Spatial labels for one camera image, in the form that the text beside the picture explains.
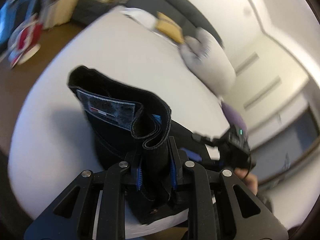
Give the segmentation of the right hand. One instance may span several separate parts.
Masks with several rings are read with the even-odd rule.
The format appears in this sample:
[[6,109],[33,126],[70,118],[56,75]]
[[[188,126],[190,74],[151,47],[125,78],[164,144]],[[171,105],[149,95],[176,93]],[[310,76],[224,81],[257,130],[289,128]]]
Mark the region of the right hand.
[[247,169],[236,168],[234,173],[244,182],[244,184],[252,191],[254,195],[258,192],[257,176],[249,172]]

